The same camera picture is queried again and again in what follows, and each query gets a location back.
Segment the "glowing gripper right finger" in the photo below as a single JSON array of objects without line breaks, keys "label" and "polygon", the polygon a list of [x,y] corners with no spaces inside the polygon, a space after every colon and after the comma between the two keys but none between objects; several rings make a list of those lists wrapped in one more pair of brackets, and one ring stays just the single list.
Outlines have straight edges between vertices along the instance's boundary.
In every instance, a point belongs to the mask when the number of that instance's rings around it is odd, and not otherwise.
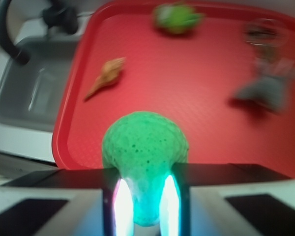
[{"label": "glowing gripper right finger", "polygon": [[190,206],[186,163],[176,163],[165,178],[159,204],[162,236],[190,235]]}]

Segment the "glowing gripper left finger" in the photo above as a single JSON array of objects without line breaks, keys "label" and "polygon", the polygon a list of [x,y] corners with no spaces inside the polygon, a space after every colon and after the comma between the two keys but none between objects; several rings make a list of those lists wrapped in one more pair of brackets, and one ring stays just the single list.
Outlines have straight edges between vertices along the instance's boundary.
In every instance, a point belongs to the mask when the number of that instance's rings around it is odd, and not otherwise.
[{"label": "glowing gripper left finger", "polygon": [[116,168],[104,169],[103,216],[104,235],[134,234],[134,204],[131,191]]}]

